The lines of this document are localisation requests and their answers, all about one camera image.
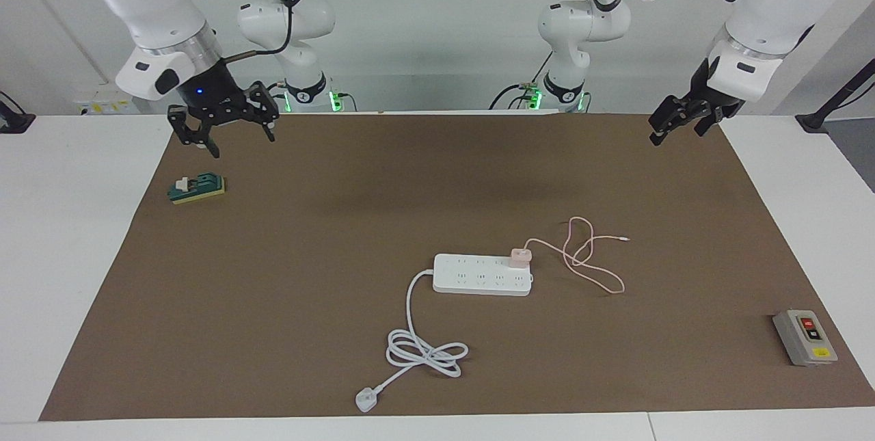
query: black pole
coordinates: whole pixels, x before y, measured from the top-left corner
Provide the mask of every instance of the black pole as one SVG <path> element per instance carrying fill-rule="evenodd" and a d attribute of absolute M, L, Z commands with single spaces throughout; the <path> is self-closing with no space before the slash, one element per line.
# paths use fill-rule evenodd
<path fill-rule="evenodd" d="M 819 110 L 812 114 L 797 114 L 796 121 L 799 121 L 799 124 L 803 126 L 803 130 L 806 130 L 808 133 L 828 133 L 823 127 L 823 121 L 873 75 L 875 75 L 875 59 L 863 67 L 863 70 L 860 70 L 854 76 L 854 79 L 845 83 L 841 91 L 836 92 Z"/>
<path fill-rule="evenodd" d="M 0 118 L 6 122 L 0 123 L 0 133 L 24 133 L 31 126 L 36 114 L 18 114 L 12 111 L 3 101 L 0 101 Z"/>

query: gray switch box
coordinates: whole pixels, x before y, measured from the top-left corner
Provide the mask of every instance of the gray switch box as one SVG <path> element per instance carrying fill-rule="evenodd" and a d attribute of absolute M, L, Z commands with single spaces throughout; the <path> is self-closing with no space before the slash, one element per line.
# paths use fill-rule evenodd
<path fill-rule="evenodd" d="M 772 322 L 796 366 L 820 366 L 838 360 L 813 311 L 782 311 L 772 317 Z"/>

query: brown mat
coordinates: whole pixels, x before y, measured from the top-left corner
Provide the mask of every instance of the brown mat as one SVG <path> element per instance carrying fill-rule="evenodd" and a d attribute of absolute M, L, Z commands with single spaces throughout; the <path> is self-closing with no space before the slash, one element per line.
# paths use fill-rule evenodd
<path fill-rule="evenodd" d="M 418 332 L 469 344 L 463 375 L 418 367 L 371 415 L 875 404 L 719 129 L 654 148 L 640 116 L 298 116 L 273 144 L 251 125 L 216 137 L 219 161 L 170 142 L 41 420 L 358 414 L 435 254 L 560 243 L 571 215 L 632 238 L 593 260 L 628 292 L 544 248 L 529 297 L 426 278 Z M 167 200 L 205 170 L 227 194 Z M 788 308 L 818 313 L 837 364 L 790 366 L 769 317 Z"/>

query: white table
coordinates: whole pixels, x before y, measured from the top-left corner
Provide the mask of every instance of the white table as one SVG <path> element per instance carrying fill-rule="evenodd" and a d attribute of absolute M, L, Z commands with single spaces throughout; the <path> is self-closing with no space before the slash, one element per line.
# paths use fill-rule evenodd
<path fill-rule="evenodd" d="M 875 383 L 875 195 L 829 137 L 790 117 L 722 126 Z M 875 439 L 875 407 L 37 423 L 170 135 L 163 116 L 41 117 L 0 138 L 0 440 Z"/>

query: white power strip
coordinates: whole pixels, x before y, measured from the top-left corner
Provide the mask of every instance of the white power strip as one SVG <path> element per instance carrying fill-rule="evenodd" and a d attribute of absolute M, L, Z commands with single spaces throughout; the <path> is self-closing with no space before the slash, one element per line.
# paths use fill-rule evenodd
<path fill-rule="evenodd" d="M 507 256 L 438 254 L 432 287 L 437 292 L 479 295 L 528 295 L 532 273 L 528 264 L 515 269 Z"/>

